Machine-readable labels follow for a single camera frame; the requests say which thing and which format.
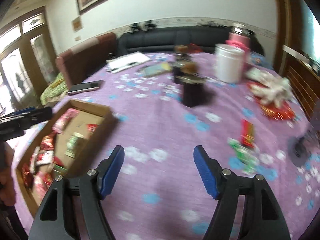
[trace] wall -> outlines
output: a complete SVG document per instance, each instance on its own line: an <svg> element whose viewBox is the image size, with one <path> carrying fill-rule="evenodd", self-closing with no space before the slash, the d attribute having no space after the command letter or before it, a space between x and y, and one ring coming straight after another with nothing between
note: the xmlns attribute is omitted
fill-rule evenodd
<svg viewBox="0 0 320 240"><path fill-rule="evenodd" d="M5 25L7 25L8 23L15 20L16 18L20 17L21 15L24 15L34 9L37 9L37 8L45 6L45 5L46 5L46 1L41 1L41 2L34 3L30 6L24 7L20 10L17 10L17 12L12 13L10 15L6 14L5 17L2 19L2 21L0 21L0 29L2 27L4 27Z"/></svg>
<svg viewBox="0 0 320 240"><path fill-rule="evenodd" d="M84 28L76 33L71 25L78 16L76 0L49 0L46 10L57 54L87 38L151 19L209 17L247 23L272 33L277 30L276 0L107 0L81 16ZM81 36L81 41L75 41L76 36ZM274 39L262 37L260 42L273 60Z"/></svg>

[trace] person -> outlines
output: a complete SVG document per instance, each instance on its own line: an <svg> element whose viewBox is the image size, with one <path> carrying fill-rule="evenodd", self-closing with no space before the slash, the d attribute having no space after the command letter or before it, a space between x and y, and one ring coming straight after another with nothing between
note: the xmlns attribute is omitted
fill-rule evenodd
<svg viewBox="0 0 320 240"><path fill-rule="evenodd" d="M27 240L28 235L24 231L15 210L16 193L11 165L14 150L7 142L0 141L0 238L7 240Z"/></svg>
<svg viewBox="0 0 320 240"><path fill-rule="evenodd" d="M6 168L0 171L0 183L2 184L2 189L0 190L0 199L4 205L11 207L16 203L16 193L13 186L13 179L11 176L11 164L13 160L14 150L7 144L7 142L2 142L4 153L4 160Z"/></svg>

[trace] notebook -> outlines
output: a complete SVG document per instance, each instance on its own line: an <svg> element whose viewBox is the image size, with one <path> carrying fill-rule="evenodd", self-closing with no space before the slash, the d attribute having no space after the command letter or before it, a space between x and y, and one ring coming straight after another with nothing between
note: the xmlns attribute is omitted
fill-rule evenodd
<svg viewBox="0 0 320 240"><path fill-rule="evenodd" d="M150 60L151 59L149 57L142 54L141 52L135 52L122 57L118 57L113 60L109 60L107 70L113 70L110 71L110 73L118 73L119 71L146 63Z"/></svg>
<svg viewBox="0 0 320 240"><path fill-rule="evenodd" d="M161 75L162 73L167 73L172 70L172 67L169 63L164 62L152 66L145 67L141 70L141 73L145 77L153 77Z"/></svg>

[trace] purple tablecloth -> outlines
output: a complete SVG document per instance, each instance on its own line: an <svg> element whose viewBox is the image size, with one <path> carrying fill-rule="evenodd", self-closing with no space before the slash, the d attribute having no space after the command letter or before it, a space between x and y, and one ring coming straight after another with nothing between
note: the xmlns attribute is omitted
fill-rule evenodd
<svg viewBox="0 0 320 240"><path fill-rule="evenodd" d="M193 161L193 149L202 145L223 168L245 176L243 164L227 143L228 138L239 139L243 118L254 124L255 143L260 149L257 173L267 179L292 239L298 239L320 207L318 148L312 150L310 160L301 169L290 162L286 152L287 139L301 135L308 125L303 110L294 100L290 105L297 115L295 121L270 120L261 113L245 83L230 85L214 79L213 55L199 53L193 58L201 66L201 73L212 77L206 84L214 92L209 105L183 106L181 87L172 82L171 74L147 79L136 73L136 67L117 74L102 69L87 80L105 79L102 89L66 97L55 107L57 111L68 99L78 98L111 106L121 121L92 163L96 167L116 145L125 149L113 192L102 202L116 239L202 239L217 202L205 191ZM39 129L33 127L25 135L25 142L18 145L13 168ZM33 219L15 175L14 180L16 210L29 232ZM237 236L240 221L241 211L232 237ZM81 215L78 223L84 233Z"/></svg>

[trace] pink thermos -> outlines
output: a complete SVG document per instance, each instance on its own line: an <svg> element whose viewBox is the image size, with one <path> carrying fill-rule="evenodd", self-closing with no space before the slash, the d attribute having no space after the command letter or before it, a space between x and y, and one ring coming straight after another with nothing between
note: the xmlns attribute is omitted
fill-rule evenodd
<svg viewBox="0 0 320 240"><path fill-rule="evenodd" d="M235 23L229 34L230 41L238 41L243 43L247 48L250 49L250 34L246 26Z"/></svg>
<svg viewBox="0 0 320 240"><path fill-rule="evenodd" d="M247 71L246 62L250 54L250 34L246 26L235 23L231 29L229 40L226 41L226 44L243 49L245 51L243 71Z"/></svg>

